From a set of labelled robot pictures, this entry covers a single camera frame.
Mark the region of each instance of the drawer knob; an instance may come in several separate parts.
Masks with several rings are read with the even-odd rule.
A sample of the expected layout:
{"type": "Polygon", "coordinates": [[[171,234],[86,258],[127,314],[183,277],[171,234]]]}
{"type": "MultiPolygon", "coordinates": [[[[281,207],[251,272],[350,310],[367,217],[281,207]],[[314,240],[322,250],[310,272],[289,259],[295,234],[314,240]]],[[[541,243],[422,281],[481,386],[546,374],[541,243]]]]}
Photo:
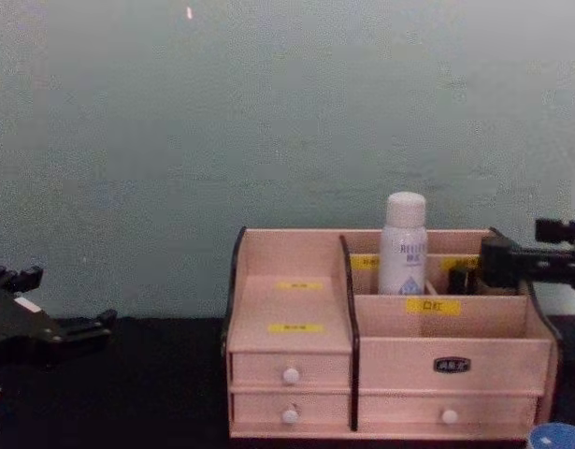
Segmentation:
{"type": "Polygon", "coordinates": [[[446,410],[440,416],[440,419],[442,419],[443,423],[445,423],[445,424],[455,424],[457,422],[458,418],[459,418],[459,415],[457,414],[457,412],[455,410],[446,410]]]}
{"type": "Polygon", "coordinates": [[[283,372],[283,381],[286,384],[293,385],[299,382],[299,371],[295,368],[288,368],[283,372]]]}
{"type": "Polygon", "coordinates": [[[281,419],[284,424],[295,424],[299,419],[299,413],[295,409],[287,409],[281,419]]]}

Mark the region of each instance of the drawer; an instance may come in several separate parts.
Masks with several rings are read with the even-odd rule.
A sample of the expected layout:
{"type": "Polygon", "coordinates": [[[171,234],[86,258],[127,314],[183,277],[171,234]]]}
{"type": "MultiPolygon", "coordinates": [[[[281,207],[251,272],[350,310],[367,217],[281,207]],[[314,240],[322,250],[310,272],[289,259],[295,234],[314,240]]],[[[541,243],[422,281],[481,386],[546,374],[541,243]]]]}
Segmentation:
{"type": "Polygon", "coordinates": [[[349,395],[236,394],[236,423],[298,424],[349,423],[349,395]]]}
{"type": "Polygon", "coordinates": [[[532,425],[536,398],[361,396],[360,423],[532,425]]]}
{"type": "Polygon", "coordinates": [[[233,385],[350,385],[348,355],[235,354],[233,385]]]}
{"type": "Polygon", "coordinates": [[[550,351],[548,340],[362,338],[360,388],[542,395],[550,351]],[[440,359],[451,357],[468,359],[468,370],[435,368],[440,359]]]}

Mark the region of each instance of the yellow label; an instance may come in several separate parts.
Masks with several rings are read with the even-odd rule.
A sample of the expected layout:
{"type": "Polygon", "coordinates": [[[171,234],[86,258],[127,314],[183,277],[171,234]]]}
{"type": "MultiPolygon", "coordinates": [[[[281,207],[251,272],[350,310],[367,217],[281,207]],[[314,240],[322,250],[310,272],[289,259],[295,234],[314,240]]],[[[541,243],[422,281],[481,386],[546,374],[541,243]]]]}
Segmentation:
{"type": "Polygon", "coordinates": [[[440,261],[440,269],[443,271],[449,271],[454,267],[464,267],[464,268],[478,268],[478,261],[480,257],[478,255],[469,255],[467,257],[445,257],[440,261]]]}
{"type": "Polygon", "coordinates": [[[280,290],[322,290],[320,282],[279,282],[277,288],[280,290]]]}
{"type": "Polygon", "coordinates": [[[462,303],[456,299],[409,297],[406,300],[406,312],[458,316],[462,313],[462,303]]]}
{"type": "Polygon", "coordinates": [[[323,325],[269,325],[268,332],[279,334],[283,332],[324,332],[323,325]]]}
{"type": "Polygon", "coordinates": [[[378,269],[381,259],[378,254],[352,254],[352,269],[378,269]]]}

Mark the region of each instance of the wooden desk organizer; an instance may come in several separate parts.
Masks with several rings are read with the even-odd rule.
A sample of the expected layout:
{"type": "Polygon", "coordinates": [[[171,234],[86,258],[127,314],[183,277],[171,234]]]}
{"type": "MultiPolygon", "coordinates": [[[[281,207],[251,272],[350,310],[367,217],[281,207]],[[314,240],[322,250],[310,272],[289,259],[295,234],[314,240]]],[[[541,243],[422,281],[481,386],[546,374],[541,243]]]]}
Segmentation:
{"type": "Polygon", "coordinates": [[[223,332],[230,436],[525,439],[550,417],[559,362],[532,286],[444,294],[492,232],[429,231],[426,294],[402,297],[377,295],[380,230],[242,229],[223,332]]]}

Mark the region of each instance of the black table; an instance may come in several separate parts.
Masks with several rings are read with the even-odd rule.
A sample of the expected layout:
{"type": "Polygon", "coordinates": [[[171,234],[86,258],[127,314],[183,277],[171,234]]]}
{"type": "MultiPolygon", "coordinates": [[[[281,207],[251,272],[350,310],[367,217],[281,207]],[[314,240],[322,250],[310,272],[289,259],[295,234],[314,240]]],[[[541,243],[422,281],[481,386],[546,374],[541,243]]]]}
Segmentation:
{"type": "MultiPolygon", "coordinates": [[[[51,371],[1,368],[0,448],[229,447],[221,326],[220,319],[123,318],[103,353],[51,371]]],[[[575,425],[575,362],[564,367],[555,419],[575,425]]],[[[369,447],[524,445],[373,442],[369,447]]]]}

